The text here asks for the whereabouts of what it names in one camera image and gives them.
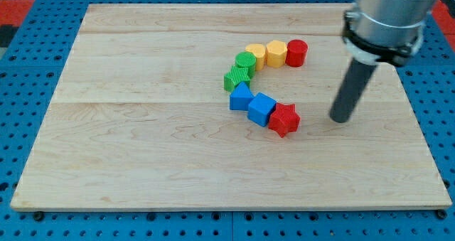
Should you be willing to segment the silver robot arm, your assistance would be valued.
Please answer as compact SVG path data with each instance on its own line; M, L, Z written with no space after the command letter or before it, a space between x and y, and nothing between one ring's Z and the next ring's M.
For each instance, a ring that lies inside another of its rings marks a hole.
M355 0L344 12L343 42L364 65L402 67L422 47L436 0Z

